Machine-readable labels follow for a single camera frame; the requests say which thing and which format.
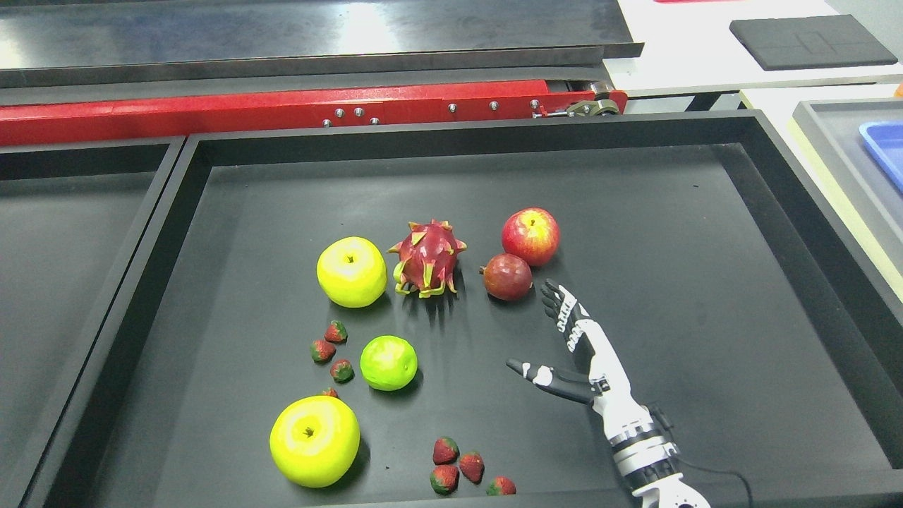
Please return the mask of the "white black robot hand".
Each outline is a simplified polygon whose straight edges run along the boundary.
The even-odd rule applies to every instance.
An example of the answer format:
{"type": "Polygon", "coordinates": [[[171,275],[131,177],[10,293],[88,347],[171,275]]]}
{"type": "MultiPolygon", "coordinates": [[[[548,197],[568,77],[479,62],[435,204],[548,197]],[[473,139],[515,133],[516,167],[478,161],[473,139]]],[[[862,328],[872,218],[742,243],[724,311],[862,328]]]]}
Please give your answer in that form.
{"type": "Polygon", "coordinates": [[[635,401],[622,361],[600,323],[554,280],[546,279],[540,292],[545,314],[554,321],[578,372],[516,359],[507,360],[509,369],[543,392],[591,407],[615,448],[659,436],[649,410],[635,401]]]}

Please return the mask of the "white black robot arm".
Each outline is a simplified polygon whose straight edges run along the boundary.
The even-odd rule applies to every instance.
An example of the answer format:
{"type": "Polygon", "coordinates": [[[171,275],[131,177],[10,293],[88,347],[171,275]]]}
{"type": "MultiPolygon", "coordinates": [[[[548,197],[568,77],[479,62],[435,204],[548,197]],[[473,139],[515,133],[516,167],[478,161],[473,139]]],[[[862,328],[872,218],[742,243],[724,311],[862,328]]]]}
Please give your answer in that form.
{"type": "Polygon", "coordinates": [[[675,443],[665,437],[651,412],[636,405],[607,435],[614,463],[641,507],[709,507],[709,501],[684,482],[675,443]]]}

